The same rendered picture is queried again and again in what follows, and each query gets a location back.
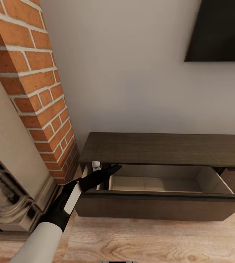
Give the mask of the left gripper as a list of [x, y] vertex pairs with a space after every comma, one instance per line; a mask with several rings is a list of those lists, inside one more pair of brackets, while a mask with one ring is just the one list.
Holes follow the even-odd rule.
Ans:
[[90, 173], [89, 175], [87, 175], [87, 177], [91, 187], [96, 187], [102, 182], [107, 181], [111, 175], [113, 175], [116, 171], [118, 171], [121, 168], [122, 165], [117, 165], [107, 170], [105, 170], [105, 168], [102, 168], [100, 170], [94, 171], [93, 173]]

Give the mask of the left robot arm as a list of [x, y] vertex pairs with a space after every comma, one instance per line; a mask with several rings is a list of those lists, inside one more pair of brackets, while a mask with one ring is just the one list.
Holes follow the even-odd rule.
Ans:
[[66, 183], [62, 193], [48, 209], [37, 228], [9, 263], [52, 263], [70, 215], [82, 192], [105, 182], [122, 165], [105, 170], [92, 162], [93, 173]]

